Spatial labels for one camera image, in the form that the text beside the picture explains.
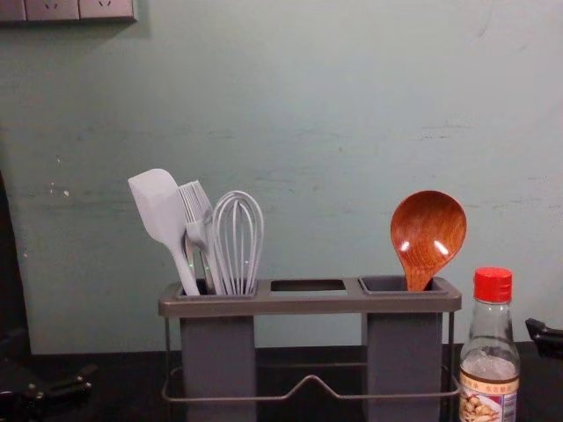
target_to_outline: wooden ladle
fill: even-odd
[[[391,218],[391,241],[409,291],[422,291],[461,249],[467,230],[462,206],[445,193],[421,191],[403,200]]]

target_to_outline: wall socket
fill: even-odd
[[[26,20],[24,0],[0,0],[0,22],[22,22]]]
[[[81,19],[134,20],[133,0],[78,0]]]
[[[27,20],[78,20],[78,0],[26,0]]]

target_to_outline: bottle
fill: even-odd
[[[473,319],[460,356],[459,420],[515,422],[520,358],[512,335],[512,272],[478,268]]]

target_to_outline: bottle label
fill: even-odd
[[[459,420],[515,422],[518,377],[491,381],[460,370]]]

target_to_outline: gray utensil holder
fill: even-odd
[[[301,295],[333,290],[346,293]],[[260,280],[254,296],[184,296],[177,283],[160,297],[158,311],[165,317],[168,374],[169,318],[180,320],[186,396],[170,397],[168,379],[162,395],[169,404],[187,404],[189,422],[256,422],[257,402],[288,400],[305,383],[316,382],[339,400],[363,400],[367,422],[437,422],[440,399],[451,399],[459,391],[457,386],[440,392],[442,314],[450,315],[453,351],[454,312],[459,309],[461,294],[441,278],[434,278],[424,292],[407,292],[404,277],[399,276]],[[337,313],[365,315],[365,391],[341,395],[308,375],[284,396],[258,396],[253,317]]]

